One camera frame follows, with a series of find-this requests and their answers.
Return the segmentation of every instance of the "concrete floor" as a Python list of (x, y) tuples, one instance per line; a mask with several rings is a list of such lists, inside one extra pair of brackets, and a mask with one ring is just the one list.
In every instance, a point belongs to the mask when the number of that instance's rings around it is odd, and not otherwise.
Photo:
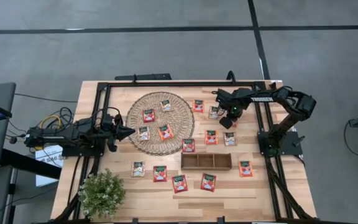
[[(358, 1), (255, 1), (260, 26), (358, 25)], [(0, 29), (250, 26), (245, 0), (0, 0)], [(313, 95), (305, 135), (306, 171), (318, 216), (358, 223), (358, 157), (343, 141), (358, 116), (358, 30), (261, 32), (271, 79)], [(134, 73), (174, 79), (262, 79), (253, 31), (130, 34), (0, 34), (0, 83), (16, 92), (76, 100), (83, 80)], [(27, 129), (62, 106), (15, 97), (13, 123)], [(348, 130), (358, 152), (358, 129)], [(19, 144), (6, 147), (22, 154)], [(54, 196), (17, 207), (15, 223), (48, 220)]]

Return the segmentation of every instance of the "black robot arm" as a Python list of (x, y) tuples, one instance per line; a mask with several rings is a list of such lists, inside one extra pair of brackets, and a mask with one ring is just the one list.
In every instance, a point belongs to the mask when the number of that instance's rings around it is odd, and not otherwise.
[(267, 145), (278, 149), (286, 136), (286, 132), (298, 121), (304, 121), (311, 116), (316, 101), (313, 97), (299, 91), (292, 91), (288, 86), (276, 90), (252, 91), (240, 88), (233, 93), (222, 89), (213, 92), (217, 94), (216, 101), (219, 107), (227, 111), (226, 117), (220, 120), (225, 128), (230, 128), (246, 110), (250, 103), (276, 102), (281, 104), (288, 112), (288, 116), (280, 123), (274, 124), (267, 136)]
[(135, 133), (135, 130), (122, 125), (121, 115), (104, 116), (100, 125), (95, 128), (93, 117), (81, 119), (65, 128), (30, 128), (25, 137), (27, 147), (44, 147), (58, 144), (63, 148), (62, 156), (102, 156), (105, 140), (110, 151), (117, 151), (116, 140)]

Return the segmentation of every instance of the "green plant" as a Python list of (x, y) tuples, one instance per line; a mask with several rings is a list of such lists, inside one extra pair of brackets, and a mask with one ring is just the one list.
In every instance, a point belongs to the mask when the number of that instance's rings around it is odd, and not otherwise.
[(113, 218), (118, 207), (124, 203), (126, 191), (122, 182), (109, 169), (98, 172), (98, 175), (89, 175), (78, 192), (84, 215)]

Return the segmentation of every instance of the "white paper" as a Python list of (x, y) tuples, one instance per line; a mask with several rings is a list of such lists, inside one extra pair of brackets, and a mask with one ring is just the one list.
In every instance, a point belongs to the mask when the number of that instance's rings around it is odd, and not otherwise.
[[(63, 167), (63, 157), (62, 157), (62, 150), (63, 148), (61, 146), (48, 146), (45, 147), (43, 150), (39, 150), (35, 152), (35, 159), (38, 161), (46, 162), (50, 165), (57, 166), (57, 167)], [(35, 176), (35, 185), (37, 187), (42, 187), (51, 183), (54, 183), (58, 180), (44, 177), (41, 175)]]

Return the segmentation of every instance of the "woven placemat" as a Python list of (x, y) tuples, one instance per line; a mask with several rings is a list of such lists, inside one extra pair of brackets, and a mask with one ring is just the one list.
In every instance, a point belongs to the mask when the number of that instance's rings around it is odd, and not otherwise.
[[(164, 112), (161, 101), (169, 100), (172, 110)], [(155, 121), (144, 123), (143, 110), (154, 109)], [(161, 140), (158, 128), (169, 124), (173, 138)], [(168, 92), (149, 93), (139, 98), (129, 109), (126, 126), (136, 130), (129, 140), (140, 151), (153, 155), (164, 156), (181, 149), (182, 140), (191, 138), (194, 130), (194, 116), (189, 104), (181, 97)], [(139, 128), (149, 127), (150, 140), (139, 140)]]

